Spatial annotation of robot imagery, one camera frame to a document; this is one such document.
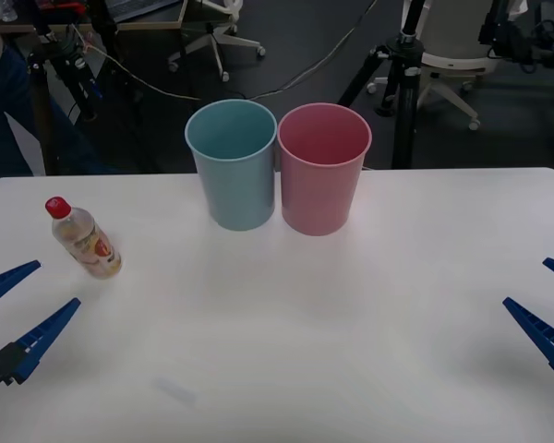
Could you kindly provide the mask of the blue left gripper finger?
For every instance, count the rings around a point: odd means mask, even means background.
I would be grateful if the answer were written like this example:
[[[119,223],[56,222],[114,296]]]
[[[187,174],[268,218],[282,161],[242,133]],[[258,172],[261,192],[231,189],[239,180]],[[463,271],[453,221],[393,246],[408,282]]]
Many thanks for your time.
[[[25,382],[80,305],[78,298],[71,299],[40,325],[0,350],[0,383]]]
[[[38,260],[10,269],[0,274],[0,298],[41,267]]]

